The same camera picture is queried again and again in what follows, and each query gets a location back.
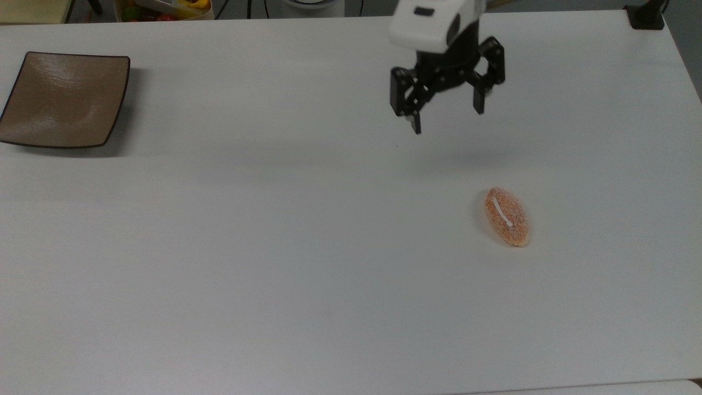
table surface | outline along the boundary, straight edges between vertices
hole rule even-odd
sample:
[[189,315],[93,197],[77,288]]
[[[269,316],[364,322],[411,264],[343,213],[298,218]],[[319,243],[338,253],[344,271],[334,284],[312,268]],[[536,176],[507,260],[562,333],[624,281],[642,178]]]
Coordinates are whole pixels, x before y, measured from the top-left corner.
[[[481,116],[468,87],[438,95],[415,136],[389,21],[0,27],[0,96],[26,51],[132,64],[105,147],[0,147],[0,391],[702,377],[702,106],[669,32],[485,15],[506,83]],[[493,186],[528,247],[486,228]]]

oval bread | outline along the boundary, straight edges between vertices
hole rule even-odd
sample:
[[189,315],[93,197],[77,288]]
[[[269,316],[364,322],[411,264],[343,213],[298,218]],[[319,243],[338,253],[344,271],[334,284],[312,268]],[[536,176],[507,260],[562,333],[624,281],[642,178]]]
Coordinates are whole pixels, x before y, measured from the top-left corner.
[[485,198],[487,218],[507,243],[523,247],[529,242],[529,221],[522,203],[502,188],[492,188]]

square plate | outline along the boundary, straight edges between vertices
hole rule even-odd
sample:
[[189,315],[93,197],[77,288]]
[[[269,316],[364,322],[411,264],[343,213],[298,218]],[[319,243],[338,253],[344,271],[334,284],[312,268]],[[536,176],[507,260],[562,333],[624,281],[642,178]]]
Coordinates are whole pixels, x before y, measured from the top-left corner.
[[126,93],[126,56],[27,52],[0,117],[3,143],[47,148],[107,142]]

